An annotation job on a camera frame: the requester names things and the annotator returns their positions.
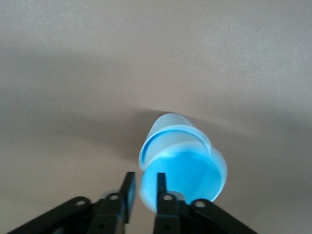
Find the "white surface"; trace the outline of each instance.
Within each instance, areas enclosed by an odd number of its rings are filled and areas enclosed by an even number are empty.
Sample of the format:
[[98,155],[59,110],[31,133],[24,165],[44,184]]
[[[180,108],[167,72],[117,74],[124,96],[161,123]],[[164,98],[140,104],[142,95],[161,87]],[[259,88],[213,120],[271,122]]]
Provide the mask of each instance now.
[[[311,25],[310,0],[2,1],[0,232],[118,188],[177,112],[227,161],[220,207],[309,234]],[[153,218],[137,200],[127,233]]]

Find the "metal linkage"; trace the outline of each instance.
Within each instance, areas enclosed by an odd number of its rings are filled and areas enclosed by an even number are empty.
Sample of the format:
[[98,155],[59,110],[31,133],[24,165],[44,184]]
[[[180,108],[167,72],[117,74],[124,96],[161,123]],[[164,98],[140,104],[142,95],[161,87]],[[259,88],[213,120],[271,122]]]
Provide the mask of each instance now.
[[256,234],[205,199],[187,205],[166,189],[164,173],[157,174],[157,215],[154,234]]
[[94,204],[75,197],[8,234],[123,234],[135,193],[135,173],[128,172],[118,193]]

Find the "bolt hole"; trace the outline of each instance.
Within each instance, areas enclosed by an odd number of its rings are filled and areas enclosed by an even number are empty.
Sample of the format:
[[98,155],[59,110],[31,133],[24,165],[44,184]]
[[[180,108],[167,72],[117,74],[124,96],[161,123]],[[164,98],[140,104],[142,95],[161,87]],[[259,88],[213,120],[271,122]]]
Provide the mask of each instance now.
[[197,207],[200,207],[200,208],[203,208],[206,206],[205,202],[203,202],[203,201],[197,201],[197,202],[195,202],[195,205]]
[[164,199],[165,201],[171,201],[173,199],[172,195],[165,195],[162,199]]
[[106,224],[105,223],[101,223],[98,227],[99,228],[106,228]]
[[110,200],[117,200],[119,198],[118,195],[112,195],[109,197]]
[[63,234],[64,233],[64,228],[60,227],[54,230],[52,234]]
[[76,202],[76,206],[83,206],[84,204],[86,204],[84,200]]

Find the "black metal bracket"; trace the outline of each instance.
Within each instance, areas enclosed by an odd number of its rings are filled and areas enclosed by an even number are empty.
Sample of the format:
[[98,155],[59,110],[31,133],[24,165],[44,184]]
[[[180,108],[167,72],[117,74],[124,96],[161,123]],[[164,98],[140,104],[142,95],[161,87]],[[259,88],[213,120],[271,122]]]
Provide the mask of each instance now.
[[[78,196],[8,234],[124,234],[136,195],[135,173],[128,172],[117,193],[91,204]],[[154,234],[256,234],[208,200],[191,205],[167,192],[166,175],[157,174]]]
[[167,192],[166,175],[157,174],[157,215],[154,234],[256,234],[205,199],[187,205]]
[[128,172],[118,193],[94,204],[75,197],[8,234],[124,234],[135,194],[135,173]]

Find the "light blue cup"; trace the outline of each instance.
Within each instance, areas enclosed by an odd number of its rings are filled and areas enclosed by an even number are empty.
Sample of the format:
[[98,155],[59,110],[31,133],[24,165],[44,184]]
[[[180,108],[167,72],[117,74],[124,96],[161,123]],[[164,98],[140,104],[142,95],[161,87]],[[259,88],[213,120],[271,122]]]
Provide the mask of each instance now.
[[187,204],[214,201],[224,187],[227,166],[209,139],[182,115],[169,113],[153,124],[139,155],[144,171],[139,194],[156,212],[157,173],[166,174],[167,190],[184,195]]

